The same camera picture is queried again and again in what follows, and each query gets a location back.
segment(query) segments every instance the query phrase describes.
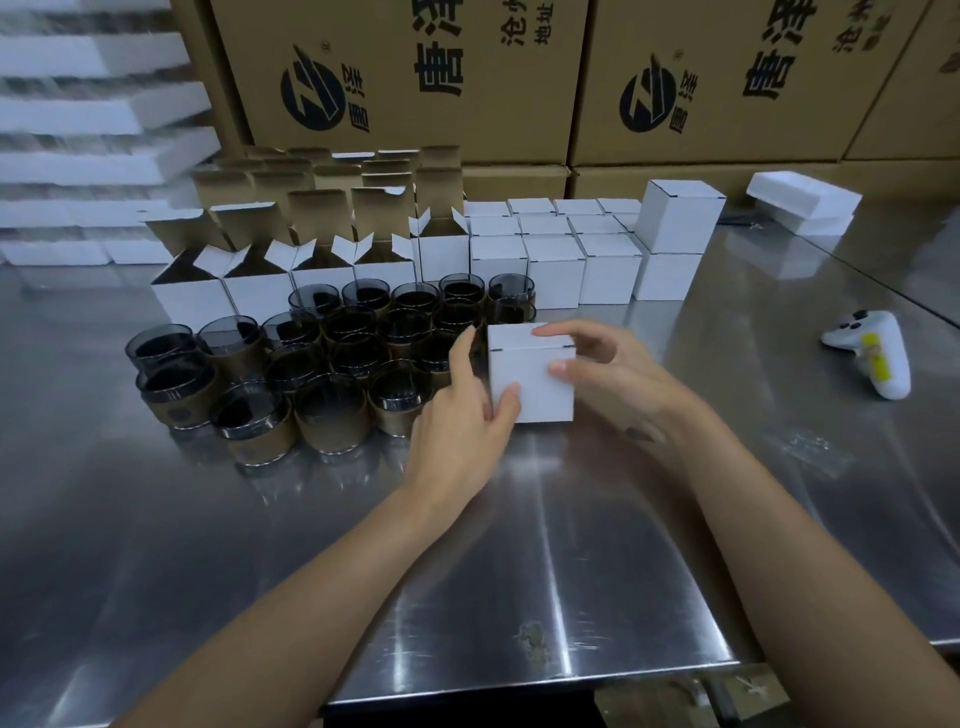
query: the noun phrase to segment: person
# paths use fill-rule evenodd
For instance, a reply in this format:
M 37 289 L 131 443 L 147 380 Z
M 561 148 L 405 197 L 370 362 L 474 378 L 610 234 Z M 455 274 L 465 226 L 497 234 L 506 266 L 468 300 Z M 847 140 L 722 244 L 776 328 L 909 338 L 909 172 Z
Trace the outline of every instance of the person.
M 377 610 L 491 478 L 520 410 L 491 412 L 469 328 L 452 384 L 414 427 L 403 483 L 346 536 L 214 635 L 116 721 L 122 728 L 303 728 Z M 547 324 L 582 358 L 550 372 L 602 387 L 673 443 L 748 619 L 811 726 L 960 725 L 960 681 L 893 600 L 626 329 Z

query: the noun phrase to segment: black logo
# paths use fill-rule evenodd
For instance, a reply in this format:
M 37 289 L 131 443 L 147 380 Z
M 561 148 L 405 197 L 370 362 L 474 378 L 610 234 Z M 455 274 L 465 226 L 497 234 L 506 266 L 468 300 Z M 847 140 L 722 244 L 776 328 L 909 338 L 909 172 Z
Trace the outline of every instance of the black logo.
M 344 118 L 347 97 L 340 79 L 325 65 L 310 60 L 303 51 L 294 46 L 298 61 L 294 61 L 293 77 L 288 68 L 280 79 L 280 97 L 298 124 L 314 132 L 333 129 Z M 300 91 L 294 90 L 294 81 Z
M 655 129 L 670 115 L 673 104 L 677 100 L 677 81 L 673 74 L 660 65 L 660 61 L 653 54 L 650 55 L 650 67 L 644 68 L 640 75 L 640 86 L 646 95 L 637 94 L 636 76 L 620 96 L 620 120 L 623 126 L 631 132 L 649 132 Z

